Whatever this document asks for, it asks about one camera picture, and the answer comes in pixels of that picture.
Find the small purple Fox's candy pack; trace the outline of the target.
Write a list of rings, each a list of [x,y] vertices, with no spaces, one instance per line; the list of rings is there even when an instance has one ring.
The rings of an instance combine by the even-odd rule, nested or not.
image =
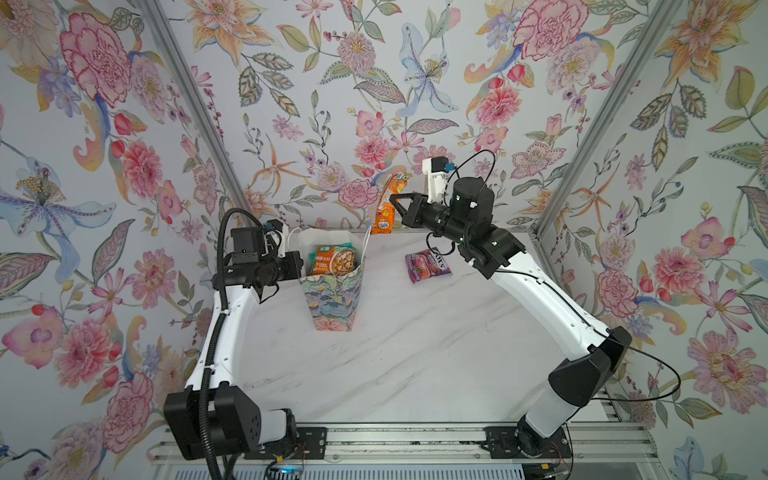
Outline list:
[[[443,256],[431,250],[407,254],[405,263],[412,284],[452,274]]]

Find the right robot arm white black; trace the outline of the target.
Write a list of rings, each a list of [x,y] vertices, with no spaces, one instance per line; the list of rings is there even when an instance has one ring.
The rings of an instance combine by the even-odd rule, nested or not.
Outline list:
[[[550,372],[546,388],[514,433],[520,453],[541,456],[615,374],[629,349],[629,332],[588,314],[512,233],[494,224],[494,195],[483,179],[458,179],[447,205],[422,193],[393,194],[389,202],[405,226],[450,240],[469,265],[515,297],[562,351],[564,360]]]

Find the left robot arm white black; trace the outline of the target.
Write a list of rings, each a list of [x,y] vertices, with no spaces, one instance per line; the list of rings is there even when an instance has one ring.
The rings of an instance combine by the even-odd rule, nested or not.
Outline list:
[[[233,250],[217,256],[211,324],[193,373],[180,392],[167,396],[163,413],[181,455],[203,460],[223,455],[285,456],[298,443],[288,408],[261,408],[239,386],[239,354],[248,321],[281,282],[297,279],[303,261],[286,248],[289,230],[270,220],[232,230]]]

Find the green orange noodle snack pack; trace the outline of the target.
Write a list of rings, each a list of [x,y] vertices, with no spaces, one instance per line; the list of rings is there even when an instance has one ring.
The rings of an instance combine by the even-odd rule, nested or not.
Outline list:
[[[357,249],[352,243],[319,245],[309,255],[310,275],[344,276],[360,264]]]

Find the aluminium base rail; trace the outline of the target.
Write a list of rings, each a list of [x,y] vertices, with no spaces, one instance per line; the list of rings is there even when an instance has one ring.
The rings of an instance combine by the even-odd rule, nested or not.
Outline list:
[[[310,464],[653,463],[657,448],[637,423],[581,422],[564,427],[530,457],[513,445],[509,423],[300,423]]]

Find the floral paper gift bag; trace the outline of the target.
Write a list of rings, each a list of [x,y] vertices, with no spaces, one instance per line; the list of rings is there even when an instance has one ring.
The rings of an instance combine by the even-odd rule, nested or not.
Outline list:
[[[297,248],[304,261],[299,284],[316,330],[348,332],[353,328],[370,236],[370,230],[357,234],[347,230],[314,228],[296,228],[288,234],[288,245]],[[309,274],[309,255],[317,246],[347,242],[357,249],[357,259],[360,262],[353,272],[344,276]]]

